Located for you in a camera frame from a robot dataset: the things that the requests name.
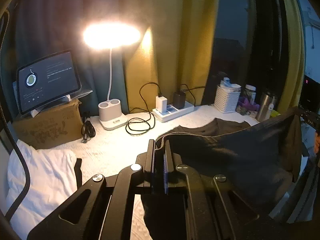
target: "vinyl record graphic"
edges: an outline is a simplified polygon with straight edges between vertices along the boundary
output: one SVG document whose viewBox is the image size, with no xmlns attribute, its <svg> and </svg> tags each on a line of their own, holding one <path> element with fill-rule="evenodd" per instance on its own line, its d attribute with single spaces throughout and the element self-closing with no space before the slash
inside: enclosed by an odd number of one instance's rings
<svg viewBox="0 0 320 240">
<path fill-rule="evenodd" d="M 31 73 L 26 77 L 24 82 L 27 88 L 33 87 L 37 83 L 37 79 L 38 79 L 37 78 L 38 75 L 36 73 L 32 72 L 31 70 L 30 72 Z"/>
</svg>

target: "monitor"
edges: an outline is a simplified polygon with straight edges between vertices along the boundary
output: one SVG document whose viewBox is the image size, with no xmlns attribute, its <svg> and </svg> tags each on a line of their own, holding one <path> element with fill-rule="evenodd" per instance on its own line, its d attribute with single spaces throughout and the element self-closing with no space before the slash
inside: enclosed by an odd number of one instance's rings
<svg viewBox="0 0 320 240">
<path fill-rule="evenodd" d="M 81 88 L 71 52 L 43 57 L 17 70 L 21 114 L 50 103 Z"/>
<path fill-rule="evenodd" d="M 314 113 L 318 113 L 320 106 L 320 84 L 308 76 L 304 76 L 299 105 Z"/>
</svg>

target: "lamp base display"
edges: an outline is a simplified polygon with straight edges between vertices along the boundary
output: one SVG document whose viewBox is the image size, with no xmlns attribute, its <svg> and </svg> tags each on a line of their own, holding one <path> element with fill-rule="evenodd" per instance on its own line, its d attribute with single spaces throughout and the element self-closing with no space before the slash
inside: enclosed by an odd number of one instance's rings
<svg viewBox="0 0 320 240">
<path fill-rule="evenodd" d="M 106 130 L 114 130 L 128 122 L 128 118 L 121 112 L 119 99 L 112 99 L 99 104 L 99 120 Z"/>
</svg>

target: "desk lamp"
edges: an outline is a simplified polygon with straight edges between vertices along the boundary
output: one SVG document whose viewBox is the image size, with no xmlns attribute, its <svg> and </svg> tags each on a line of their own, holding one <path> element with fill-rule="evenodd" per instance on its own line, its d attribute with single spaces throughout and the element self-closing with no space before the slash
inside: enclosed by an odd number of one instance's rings
<svg viewBox="0 0 320 240">
<path fill-rule="evenodd" d="M 140 32 L 123 23 L 98 23 L 90 25 L 84 32 L 85 43 L 93 49 L 109 49 L 109 91 L 107 101 L 101 102 L 99 107 L 100 123 L 106 130 L 113 130 L 128 122 L 128 118 L 121 111 L 119 99 L 109 99 L 112 83 L 112 49 L 123 45 L 131 45 L 140 39 Z"/>
</svg>

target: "white charger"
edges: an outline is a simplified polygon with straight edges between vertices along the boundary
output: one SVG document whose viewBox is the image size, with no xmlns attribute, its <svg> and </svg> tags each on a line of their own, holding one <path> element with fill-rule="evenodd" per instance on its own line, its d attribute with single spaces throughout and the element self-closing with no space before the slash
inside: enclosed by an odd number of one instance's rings
<svg viewBox="0 0 320 240">
<path fill-rule="evenodd" d="M 156 109 L 161 113 L 164 114 L 167 112 L 167 99 L 165 97 L 156 96 Z"/>
</svg>

